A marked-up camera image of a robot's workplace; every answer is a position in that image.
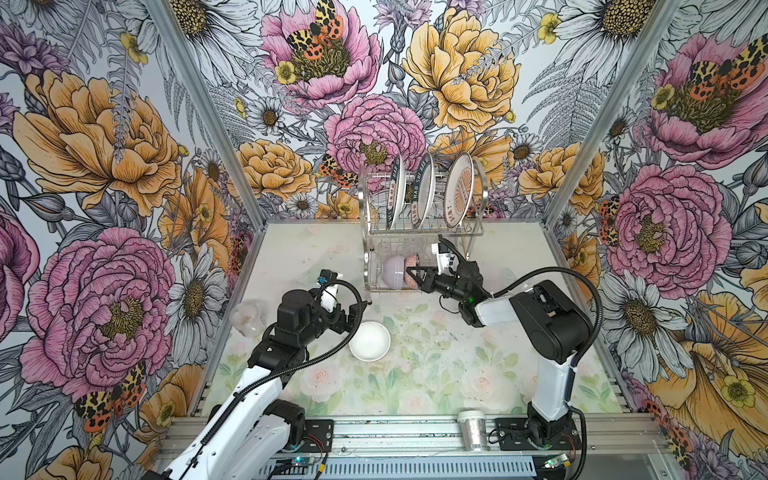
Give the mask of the lavender bowl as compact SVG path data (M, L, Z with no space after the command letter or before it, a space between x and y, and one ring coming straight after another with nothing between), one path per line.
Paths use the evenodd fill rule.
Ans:
M406 286L405 262L406 258L402 255L391 255L384 260L381 279L387 288L391 290L402 290Z

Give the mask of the white cylinder on rail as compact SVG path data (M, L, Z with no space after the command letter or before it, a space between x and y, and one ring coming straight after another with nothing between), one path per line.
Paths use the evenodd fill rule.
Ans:
M479 410L465 410L457 415L466 451L484 451L488 446L486 415Z

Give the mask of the orange bowl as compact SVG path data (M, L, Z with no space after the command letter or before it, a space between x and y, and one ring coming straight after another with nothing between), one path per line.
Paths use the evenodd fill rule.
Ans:
M383 359L390 346L391 336L388 329L374 321L363 322L349 343L351 354L367 363Z

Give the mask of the green rimmed white plate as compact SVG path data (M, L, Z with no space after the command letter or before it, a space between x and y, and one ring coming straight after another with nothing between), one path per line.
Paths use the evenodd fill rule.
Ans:
M386 207L386 229L393 230L397 219L399 218L405 199L406 189L406 170L404 160L401 156L392 165L389 179L387 207Z

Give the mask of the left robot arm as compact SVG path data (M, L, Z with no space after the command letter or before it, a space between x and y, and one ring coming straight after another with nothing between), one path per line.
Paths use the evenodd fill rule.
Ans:
M238 385L191 444L145 479L247 479L302 439L303 409L279 399L292 375L341 351L368 303L343 279L286 292Z

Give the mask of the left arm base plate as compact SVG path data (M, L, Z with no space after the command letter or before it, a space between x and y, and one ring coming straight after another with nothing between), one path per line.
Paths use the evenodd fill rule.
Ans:
M329 453L333 444L335 422L330 419L309 419L294 422L289 431L286 453Z

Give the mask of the aluminium front rail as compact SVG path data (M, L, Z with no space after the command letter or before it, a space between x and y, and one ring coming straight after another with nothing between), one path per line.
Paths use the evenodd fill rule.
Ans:
M597 455L665 454L667 441L649 414L588 414L586 448ZM491 433L487 452L546 455L579 452L580 428L574 427L553 447L534 448L527 440L500 440L493 430L496 417L487 419ZM330 443L333 457L449 456L465 452L458 421L450 415L340 416L331 433L320 437Z

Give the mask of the pink patterned bowl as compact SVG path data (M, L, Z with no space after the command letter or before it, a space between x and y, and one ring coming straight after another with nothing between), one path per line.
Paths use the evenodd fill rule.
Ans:
M420 264L419 255L418 254L412 254L405 258L404 266L405 270L408 270L409 268L418 267Z

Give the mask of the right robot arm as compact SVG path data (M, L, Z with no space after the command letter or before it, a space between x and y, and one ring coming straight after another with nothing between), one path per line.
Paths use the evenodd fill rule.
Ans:
M543 280L516 292L526 281L544 274L562 274L581 282L593 294L596 318L578 307L554 282ZM524 438L535 448L554 445L574 428L571 396L581 359L591 348L602 322L602 304L585 275L564 267L542 267L523 275L501 291L483 288L477 263L461 261L452 268L412 266L405 274L424 293L457 302L457 314L473 328L518 323L539 355L536 391L527 419L511 438Z

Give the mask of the green circuit board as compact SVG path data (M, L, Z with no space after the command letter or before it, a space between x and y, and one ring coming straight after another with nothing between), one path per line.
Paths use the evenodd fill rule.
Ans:
M276 468L291 469L291 468L304 468L319 467L321 464L327 462L326 457L312 457L312 456L298 456L286 459L280 459L276 462Z

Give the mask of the clear plastic cup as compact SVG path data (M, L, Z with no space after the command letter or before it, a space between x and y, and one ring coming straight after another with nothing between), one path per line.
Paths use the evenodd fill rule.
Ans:
M267 327L264 306L259 300L242 300L231 311L230 324L244 337L262 335Z

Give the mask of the dark rimmed white plate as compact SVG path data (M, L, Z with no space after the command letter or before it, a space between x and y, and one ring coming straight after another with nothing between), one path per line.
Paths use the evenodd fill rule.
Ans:
M411 224L414 229L421 229L433 205L436 189L434 159L426 152L419 163L413 180L411 201Z

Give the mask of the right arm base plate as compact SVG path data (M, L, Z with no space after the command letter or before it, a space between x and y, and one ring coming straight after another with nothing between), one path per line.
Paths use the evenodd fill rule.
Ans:
M488 441L502 451L575 451L582 447L583 436L569 416L554 422L523 417L497 418L494 422Z

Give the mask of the chrome two-tier dish rack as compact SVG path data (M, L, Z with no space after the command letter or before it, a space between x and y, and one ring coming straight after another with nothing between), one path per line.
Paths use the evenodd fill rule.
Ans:
M391 293L404 289L402 283L391 287L384 281L385 260L393 255L408 257L413 254L426 266L437 262L432 245L443 236L454 242L465 257L470 257L475 239L484 233L483 209L487 206L487 179L484 173L474 171L480 179L480 201L470 203L473 217L465 215L455 226L446 224L443 200L448 175L438 173L434 187L436 198L429 207L423 222L415 228L411 220L411 204L405 199L406 191L415 184L415 175L404 172L403 186L396 189L399 213L389 212L394 206L389 202L391 175L387 172L363 172L358 179L358 200L363 240L363 279L367 296Z

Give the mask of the pink patterned white plate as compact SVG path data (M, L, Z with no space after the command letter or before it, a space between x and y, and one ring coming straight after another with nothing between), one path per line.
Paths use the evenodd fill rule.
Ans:
M473 196L475 169L469 154L463 153L452 164L444 193L444 220L448 228L457 227L468 211Z

